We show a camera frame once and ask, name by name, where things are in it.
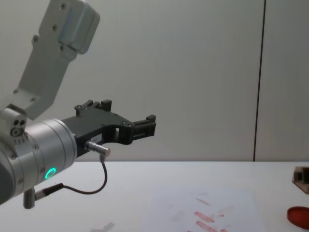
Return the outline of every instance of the red marking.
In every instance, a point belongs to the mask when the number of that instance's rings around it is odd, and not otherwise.
[[[200,228],[204,229],[207,232],[217,232],[213,227],[210,227],[201,221],[197,221],[196,225],[198,225]]]
[[[201,199],[199,199],[199,198],[196,198],[196,199],[199,200],[200,202],[204,203],[205,205],[209,205],[209,203],[206,202],[206,201],[203,201],[203,200],[201,200]]]
[[[214,222],[212,218],[210,218],[209,216],[206,216],[205,214],[202,214],[201,212],[195,212],[194,214],[204,221]]]

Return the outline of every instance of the black cable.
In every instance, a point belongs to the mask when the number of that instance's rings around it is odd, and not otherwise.
[[[63,188],[64,189],[72,190],[72,191],[80,193],[80,194],[85,194],[85,195],[96,194],[96,193],[102,191],[102,189],[104,189],[104,187],[105,187],[105,185],[107,183],[107,169],[106,169],[106,166],[105,166],[104,162],[102,162],[102,166],[103,166],[103,170],[104,170],[104,183],[103,183],[103,185],[98,190],[91,191],[91,192],[86,192],[86,191],[81,191],[81,190],[78,190],[78,189],[75,189],[75,188],[72,188],[72,187],[69,187],[69,186],[66,186],[66,185],[64,185]]]
[[[106,186],[106,183],[107,183],[107,169],[106,169],[106,166],[105,166],[104,162],[101,162],[101,164],[102,164],[102,167],[103,167],[103,170],[104,170],[104,183],[103,183],[103,185],[98,190],[91,191],[91,192],[86,192],[86,191],[81,191],[81,190],[78,190],[78,189],[75,189],[75,188],[72,188],[70,186],[66,186],[66,185],[63,185],[62,183],[60,183],[60,184],[57,184],[57,185],[54,185],[54,186],[42,189],[41,191],[36,193],[35,200],[37,201],[37,200],[39,200],[39,199],[41,199],[43,197],[47,197],[48,195],[50,195],[50,194],[52,194],[54,192],[57,192],[60,189],[69,189],[69,190],[72,190],[74,192],[77,192],[77,193],[80,193],[80,194],[84,194],[84,195],[96,194],[96,193],[102,191],[102,189],[104,189],[104,187]]]

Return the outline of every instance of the bolt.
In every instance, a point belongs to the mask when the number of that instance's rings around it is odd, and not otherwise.
[[[20,185],[20,184],[22,184],[24,182],[24,179],[23,178],[20,178],[19,180],[18,180],[18,184]]]
[[[61,4],[60,9],[61,9],[61,10],[64,10],[65,8],[66,8],[65,3]]]
[[[52,30],[53,30],[53,31],[56,31],[57,28],[58,28],[58,26],[57,26],[56,24],[53,24]]]
[[[39,40],[39,37],[37,35],[34,35],[32,40],[33,40],[33,42],[36,43]]]

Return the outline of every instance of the white wall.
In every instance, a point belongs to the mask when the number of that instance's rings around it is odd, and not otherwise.
[[[155,137],[108,145],[109,160],[253,160],[263,1],[89,3],[101,15],[93,43],[40,119],[111,99],[112,111],[158,125]],[[0,1],[0,97],[17,86],[47,4]]]
[[[309,160],[308,9],[267,0],[256,160]]]

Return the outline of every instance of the screw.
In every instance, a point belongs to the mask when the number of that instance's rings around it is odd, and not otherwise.
[[[36,43],[39,40],[39,37],[37,35],[34,35],[32,40],[33,40],[33,42]]]
[[[61,9],[61,10],[64,10],[65,8],[66,8],[65,3],[61,4],[60,9]]]
[[[13,128],[12,131],[11,131],[11,135],[16,137],[19,135],[19,129],[17,128]]]
[[[20,178],[19,180],[18,180],[18,184],[20,185],[21,183],[23,183],[24,182],[24,179],[23,178]]]
[[[53,30],[53,31],[56,31],[57,28],[58,28],[58,26],[57,26],[56,24],[53,24],[52,30]]]

